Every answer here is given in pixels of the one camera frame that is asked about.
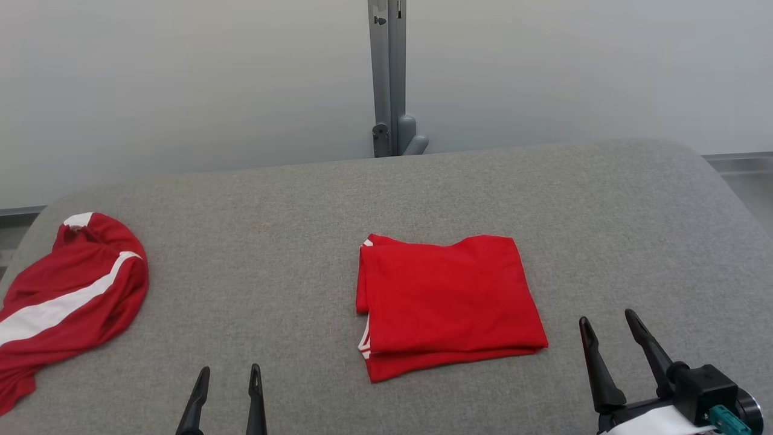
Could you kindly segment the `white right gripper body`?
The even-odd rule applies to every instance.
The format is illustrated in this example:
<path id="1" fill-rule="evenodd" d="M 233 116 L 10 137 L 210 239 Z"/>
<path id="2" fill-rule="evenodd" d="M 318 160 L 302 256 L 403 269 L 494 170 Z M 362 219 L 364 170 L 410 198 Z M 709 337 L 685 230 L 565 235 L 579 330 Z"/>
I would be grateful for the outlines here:
<path id="1" fill-rule="evenodd" d="M 707 434 L 717 429 L 706 419 L 695 423 L 662 399 L 627 405 L 624 399 L 601 398 L 597 414 L 599 434 Z"/>

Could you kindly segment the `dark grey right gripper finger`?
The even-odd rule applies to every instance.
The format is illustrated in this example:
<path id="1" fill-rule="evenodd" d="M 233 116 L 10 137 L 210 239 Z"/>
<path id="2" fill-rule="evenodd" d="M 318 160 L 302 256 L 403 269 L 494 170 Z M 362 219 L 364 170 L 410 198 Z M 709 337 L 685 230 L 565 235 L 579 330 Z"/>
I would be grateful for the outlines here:
<path id="1" fill-rule="evenodd" d="M 667 371 L 673 361 L 661 347 L 660 343 L 649 332 L 649 329 L 636 314 L 634 309 L 626 309 L 626 321 L 635 342 L 640 345 L 645 353 L 647 363 L 655 378 L 655 394 L 660 399 L 671 398 L 674 394 L 673 386 L 669 381 Z"/>
<path id="2" fill-rule="evenodd" d="M 599 341 L 590 320 L 580 317 L 578 322 L 582 337 L 583 355 L 587 367 L 594 410 L 599 415 L 607 415 L 623 408 L 627 399 L 623 391 L 616 386 L 599 352 Z"/>

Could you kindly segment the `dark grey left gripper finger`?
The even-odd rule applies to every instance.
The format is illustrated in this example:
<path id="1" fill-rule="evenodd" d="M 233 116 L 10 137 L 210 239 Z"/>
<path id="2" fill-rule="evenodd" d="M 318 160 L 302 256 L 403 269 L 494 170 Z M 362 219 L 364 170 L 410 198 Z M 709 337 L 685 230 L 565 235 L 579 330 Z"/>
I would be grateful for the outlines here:
<path id="1" fill-rule="evenodd" d="M 249 412 L 246 435 L 266 435 L 267 418 L 265 412 L 265 397 L 263 396 L 263 384 L 260 366 L 253 363 L 249 374 L 248 385 Z"/>
<path id="2" fill-rule="evenodd" d="M 177 435 L 197 434 L 204 432 L 200 429 L 202 409 L 207 401 L 210 382 L 210 367 L 205 366 L 199 372 L 197 380 L 191 391 L 190 398 L 183 410 L 180 423 L 176 429 Z"/>

